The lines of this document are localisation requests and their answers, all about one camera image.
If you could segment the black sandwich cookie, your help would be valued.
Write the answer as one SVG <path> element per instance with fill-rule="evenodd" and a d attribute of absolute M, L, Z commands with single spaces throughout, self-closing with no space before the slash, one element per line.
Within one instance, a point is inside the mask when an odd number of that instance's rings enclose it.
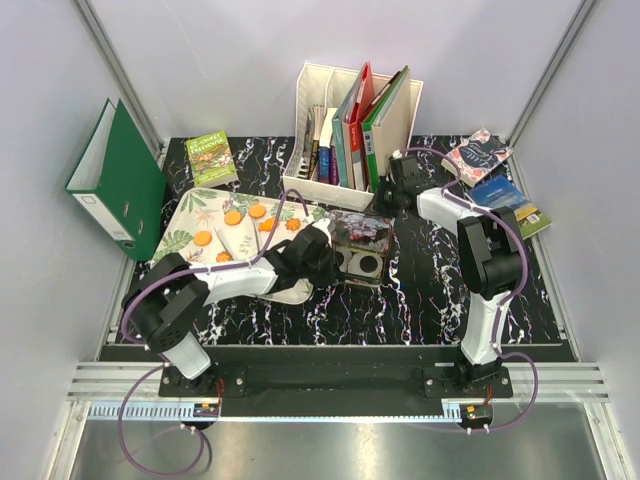
<path fill-rule="evenodd" d="M 336 252 L 335 253 L 335 259 L 336 259 L 336 265 L 338 266 L 338 268 L 340 270 L 344 269 L 344 265 L 345 265 L 345 257 L 341 252 Z"/>
<path fill-rule="evenodd" d="M 367 274 L 377 272 L 380 264 L 380 259 L 374 255 L 365 255 L 360 260 L 360 268 Z"/>

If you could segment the gold cookie tin base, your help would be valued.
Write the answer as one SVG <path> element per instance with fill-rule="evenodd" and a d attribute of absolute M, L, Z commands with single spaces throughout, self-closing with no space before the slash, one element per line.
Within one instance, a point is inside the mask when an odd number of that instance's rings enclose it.
<path fill-rule="evenodd" d="M 336 276 L 345 283 L 377 286 L 382 281 L 385 259 L 370 251 L 356 251 L 339 247 L 334 250 Z"/>

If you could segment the gold tin lid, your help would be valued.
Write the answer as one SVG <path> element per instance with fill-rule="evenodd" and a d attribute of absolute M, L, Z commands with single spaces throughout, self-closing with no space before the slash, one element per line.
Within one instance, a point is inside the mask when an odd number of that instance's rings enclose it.
<path fill-rule="evenodd" d="M 331 210 L 332 243 L 336 247 L 386 255 L 392 238 L 391 221 L 361 212 Z"/>

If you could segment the metal serving tongs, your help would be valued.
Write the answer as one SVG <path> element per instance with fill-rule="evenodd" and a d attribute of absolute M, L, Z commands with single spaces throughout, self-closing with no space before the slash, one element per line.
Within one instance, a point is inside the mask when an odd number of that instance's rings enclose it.
<path fill-rule="evenodd" d="M 228 225 L 222 222 L 213 228 L 224 250 L 233 260 L 244 260 L 255 256 L 260 247 L 256 234 L 250 223 L 241 221 L 238 225 Z"/>

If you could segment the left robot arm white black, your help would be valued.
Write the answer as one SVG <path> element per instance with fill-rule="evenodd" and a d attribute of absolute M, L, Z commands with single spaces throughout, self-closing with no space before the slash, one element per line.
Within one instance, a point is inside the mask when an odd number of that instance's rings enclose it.
<path fill-rule="evenodd" d="M 313 220 L 293 239 L 265 246 L 241 261 L 189 263 L 178 253 L 162 258 L 129 289 L 122 301 L 121 326 L 133 327 L 142 344 L 178 369 L 181 384 L 196 396 L 215 386 L 212 360 L 191 333 L 204 306 L 238 296 L 264 296 L 307 280 L 324 286 L 332 280 L 332 222 Z"/>

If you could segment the white paper cup front left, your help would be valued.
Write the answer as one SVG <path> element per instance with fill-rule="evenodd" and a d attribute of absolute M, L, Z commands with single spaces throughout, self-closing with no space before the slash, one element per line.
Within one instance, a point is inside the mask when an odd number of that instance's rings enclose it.
<path fill-rule="evenodd" d="M 349 272 L 349 264 L 353 258 L 353 253 L 344 248 L 338 248 L 334 251 L 335 262 L 341 274 Z"/>

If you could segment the orange shell shaped cookie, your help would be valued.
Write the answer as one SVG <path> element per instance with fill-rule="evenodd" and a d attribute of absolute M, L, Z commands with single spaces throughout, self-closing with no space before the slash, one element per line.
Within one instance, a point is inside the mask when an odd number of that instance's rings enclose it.
<path fill-rule="evenodd" d="M 295 232 L 301 228 L 301 220 L 299 218 L 291 218 L 285 222 L 287 230 Z"/>

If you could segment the orange fish shaped cookie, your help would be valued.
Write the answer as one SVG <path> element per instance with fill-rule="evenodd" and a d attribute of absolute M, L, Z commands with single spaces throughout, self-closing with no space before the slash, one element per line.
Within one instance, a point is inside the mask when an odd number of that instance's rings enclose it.
<path fill-rule="evenodd" d="M 277 230 L 279 221 L 275 217 L 270 217 L 263 222 L 259 223 L 258 231 L 271 233 Z"/>

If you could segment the orange round sandwich cookie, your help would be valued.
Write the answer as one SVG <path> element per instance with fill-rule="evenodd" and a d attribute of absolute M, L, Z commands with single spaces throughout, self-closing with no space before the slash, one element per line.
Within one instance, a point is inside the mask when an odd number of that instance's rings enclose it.
<path fill-rule="evenodd" d="M 253 219 L 262 219 L 266 215 L 266 207 L 262 204 L 254 204 L 249 208 L 249 216 Z"/>

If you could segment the orange cookie tray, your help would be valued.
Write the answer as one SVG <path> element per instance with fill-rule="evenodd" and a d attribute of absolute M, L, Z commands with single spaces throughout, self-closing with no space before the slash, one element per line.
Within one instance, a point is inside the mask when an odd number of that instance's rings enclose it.
<path fill-rule="evenodd" d="M 220 252 L 217 256 L 216 256 L 216 262 L 217 263 L 225 263 L 225 262 L 229 262 L 232 260 L 232 256 L 226 252 Z"/>
<path fill-rule="evenodd" d="M 197 246 L 204 247 L 212 242 L 213 236 L 210 231 L 202 230 L 194 235 L 193 241 Z"/>

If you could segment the floral cover paperback book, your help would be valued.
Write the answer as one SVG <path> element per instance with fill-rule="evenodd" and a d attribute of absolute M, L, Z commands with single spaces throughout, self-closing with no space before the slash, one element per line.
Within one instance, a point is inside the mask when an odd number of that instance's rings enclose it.
<path fill-rule="evenodd" d="M 460 143 L 441 160 L 441 166 L 469 187 L 484 181 L 513 153 L 513 148 L 481 128 Z"/>

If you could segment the floral patterned serving tray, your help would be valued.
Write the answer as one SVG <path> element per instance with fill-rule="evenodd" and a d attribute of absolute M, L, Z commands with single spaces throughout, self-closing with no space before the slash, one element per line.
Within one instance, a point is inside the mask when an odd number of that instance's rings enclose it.
<path fill-rule="evenodd" d="M 306 301 L 333 280 L 331 220 L 320 207 L 193 188 L 180 200 L 144 287 L 196 288 L 204 303 L 238 296 L 285 304 Z"/>

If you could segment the orange cookie near tray left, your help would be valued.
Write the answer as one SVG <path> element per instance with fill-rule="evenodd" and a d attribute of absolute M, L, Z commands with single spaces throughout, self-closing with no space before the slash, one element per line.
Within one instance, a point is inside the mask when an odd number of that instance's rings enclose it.
<path fill-rule="evenodd" d="M 197 246 L 204 247 L 212 242 L 213 236 L 210 231 L 202 230 L 194 235 L 193 241 Z"/>

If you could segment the white desk file organizer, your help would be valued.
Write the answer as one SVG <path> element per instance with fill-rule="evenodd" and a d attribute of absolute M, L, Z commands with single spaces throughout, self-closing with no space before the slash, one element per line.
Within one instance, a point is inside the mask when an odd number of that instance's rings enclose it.
<path fill-rule="evenodd" d="M 388 76 L 307 63 L 296 85 L 295 144 L 286 189 L 311 201 L 363 211 L 410 145 L 423 82 L 408 66 Z"/>

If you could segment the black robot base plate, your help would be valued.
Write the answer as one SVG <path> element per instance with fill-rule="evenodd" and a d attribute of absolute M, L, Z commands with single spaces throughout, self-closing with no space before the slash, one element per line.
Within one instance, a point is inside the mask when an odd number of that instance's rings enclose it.
<path fill-rule="evenodd" d="M 208 371 L 187 380 L 176 368 L 166 368 L 159 394 L 200 400 L 221 394 L 226 419 L 435 416 L 445 399 L 513 396 L 506 369 L 486 388 L 463 386 L 462 358 L 451 346 L 219 346 L 206 351 L 212 359 Z"/>

